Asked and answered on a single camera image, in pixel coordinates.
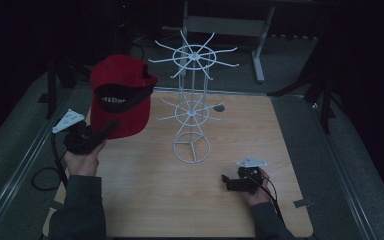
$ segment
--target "white tag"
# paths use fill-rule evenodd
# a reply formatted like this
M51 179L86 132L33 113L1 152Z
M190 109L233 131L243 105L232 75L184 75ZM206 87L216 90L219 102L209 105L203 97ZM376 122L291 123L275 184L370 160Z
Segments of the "white tag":
M68 109L68 112L64 115L64 117L59 121L57 126L52 128L53 133L58 133L70 126L73 126L74 124L83 121L85 119L85 116L82 114L76 113L75 111L72 111L71 109Z

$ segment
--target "metal bracket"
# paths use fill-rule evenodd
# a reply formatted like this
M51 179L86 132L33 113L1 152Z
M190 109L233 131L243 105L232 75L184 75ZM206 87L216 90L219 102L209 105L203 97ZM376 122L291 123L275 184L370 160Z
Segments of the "metal bracket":
M294 205L296 208L299 208L299 207L310 207L311 205L313 205L314 203L310 201L310 199L301 199L301 200L297 200L297 201L294 201Z
M263 160L260 160L260 159L257 159L257 158L254 158L254 157L251 157L251 156L248 156L242 162L237 162L236 165L238 167L245 167L245 168L249 168L249 167L265 167L265 166L267 166L267 162L263 161Z

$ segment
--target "metal stand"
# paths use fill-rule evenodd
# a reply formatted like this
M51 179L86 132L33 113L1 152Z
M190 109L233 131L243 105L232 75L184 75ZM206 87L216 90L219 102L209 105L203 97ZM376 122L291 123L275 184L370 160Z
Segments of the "metal stand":
M178 159L186 163L198 163L205 160L211 151L211 145L207 137L202 131L201 125L208 119L221 120L219 118L210 117L209 109L221 106L219 103L212 106L206 105L206 94L208 80L213 80L209 75L209 68L215 63L229 67L236 67L239 64L228 64L217 61L217 53L232 52L236 48L230 50L213 51L207 44L214 37L214 33L205 42L204 45L190 45L183 33L180 32L184 40L184 45L178 49L174 49L156 42L159 46L173 51L172 58L163 60L151 60L153 63L172 61L179 66L179 71L171 76L171 78L179 78L179 102L177 104L161 99L165 103L175 107L174 115L159 120L167 120L176 118L182 125L175 135L173 142L173 152ZM190 91L185 92L185 74L180 74L185 70L192 71ZM204 72L203 89L201 93L195 90L196 71Z

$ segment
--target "cap brim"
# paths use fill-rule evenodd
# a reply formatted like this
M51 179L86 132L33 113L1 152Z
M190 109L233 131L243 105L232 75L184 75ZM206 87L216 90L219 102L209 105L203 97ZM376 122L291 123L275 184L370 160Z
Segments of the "cap brim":
M151 97L147 97L134 108L123 113L109 113L104 111L93 94L90 123L92 131L101 130L110 120L117 119L118 127L109 135L108 139L124 138L142 131L149 120Z

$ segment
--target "red cap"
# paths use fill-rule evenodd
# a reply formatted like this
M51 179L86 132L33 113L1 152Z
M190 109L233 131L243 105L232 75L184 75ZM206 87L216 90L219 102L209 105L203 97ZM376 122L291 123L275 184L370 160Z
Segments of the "red cap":
M132 136L142 131L149 119L150 95L158 78L148 74L148 65L125 55L111 55L92 70L93 89L90 124L93 132L118 120L108 139Z

